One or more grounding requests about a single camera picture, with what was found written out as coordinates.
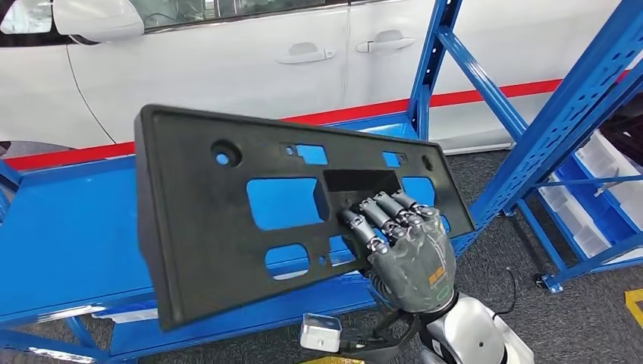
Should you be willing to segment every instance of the rectangular cutout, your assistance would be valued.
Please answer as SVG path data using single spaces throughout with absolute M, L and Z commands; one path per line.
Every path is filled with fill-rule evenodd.
M 427 177 L 402 177 L 402 186 L 404 192 L 417 202 L 428 206 L 435 205 L 435 189 Z
M 317 184 L 316 178 L 265 178 L 248 181 L 246 192 L 257 227 L 268 231 L 323 222 L 324 219 L 318 213 L 317 202 L 320 205 L 327 203 L 323 193 L 315 193 Z
M 307 165 L 327 165 L 326 151 L 323 146 L 296 144 L 297 155 L 303 158 Z
M 310 265 L 306 248 L 301 244 L 272 248 L 266 252 L 264 262 L 268 273 L 278 281 L 304 275 Z
M 397 159 L 397 154 L 392 152 L 382 152 L 384 163 L 387 167 L 400 167 L 400 161 Z
M 346 246 L 341 235 L 328 239 L 328 245 L 331 247 L 331 263 L 334 267 L 356 261 L 355 256 Z
M 328 169 L 324 171 L 324 181 L 333 206 L 350 207 L 380 191 L 391 194 L 400 189 L 395 172 L 387 170 Z M 320 211 L 320 216 L 330 213 Z

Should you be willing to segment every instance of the robotic arm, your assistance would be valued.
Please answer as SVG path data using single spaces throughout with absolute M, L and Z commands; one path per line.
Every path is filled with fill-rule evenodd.
M 373 329 L 342 333 L 337 318 L 304 315 L 300 343 L 366 362 L 389 362 L 419 334 L 424 364 L 528 364 L 531 350 L 484 304 L 454 285 L 456 257 L 440 212 L 402 191 L 380 192 L 339 213 L 371 252 L 372 286 L 395 310 Z M 371 224 L 379 229 L 379 237 Z M 388 329 L 408 324 L 401 337 Z

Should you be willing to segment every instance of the white car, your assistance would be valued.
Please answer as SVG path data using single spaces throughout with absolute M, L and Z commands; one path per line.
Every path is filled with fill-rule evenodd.
M 510 100 L 530 122 L 550 95 L 531 83 L 564 77 L 618 2 L 463 0 L 455 33 L 497 85 L 522 85 L 525 96 Z M 264 118 L 364 105 L 361 115 L 401 110 L 404 102 L 390 101 L 410 94 L 433 5 L 3 1 L 0 141 L 72 148 L 131 141 L 133 119 L 149 103 Z M 470 89 L 447 56 L 434 94 Z M 431 140 L 447 152 L 511 143 L 485 103 L 458 103 L 458 95 L 431 109 Z

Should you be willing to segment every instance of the shelf caster wheel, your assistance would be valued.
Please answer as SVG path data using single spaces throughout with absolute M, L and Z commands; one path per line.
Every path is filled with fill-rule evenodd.
M 544 290 L 548 290 L 547 285 L 544 282 L 544 276 L 540 273 L 536 273 L 533 275 L 534 283 L 536 283 L 536 287 L 542 288 Z

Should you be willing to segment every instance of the white plastic bin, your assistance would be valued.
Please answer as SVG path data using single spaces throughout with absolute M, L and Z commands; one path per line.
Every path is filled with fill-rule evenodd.
M 557 182 L 560 179 L 554 173 L 550 176 L 550 180 Z M 598 230 L 594 220 L 566 187 L 541 187 L 538 192 L 563 221 L 574 241 L 588 258 L 610 247 L 610 243 Z
M 599 131 L 576 151 L 576 156 L 594 177 L 614 177 L 617 172 L 619 176 L 640 174 Z M 643 180 L 623 182 L 609 191 L 632 222 L 643 230 Z

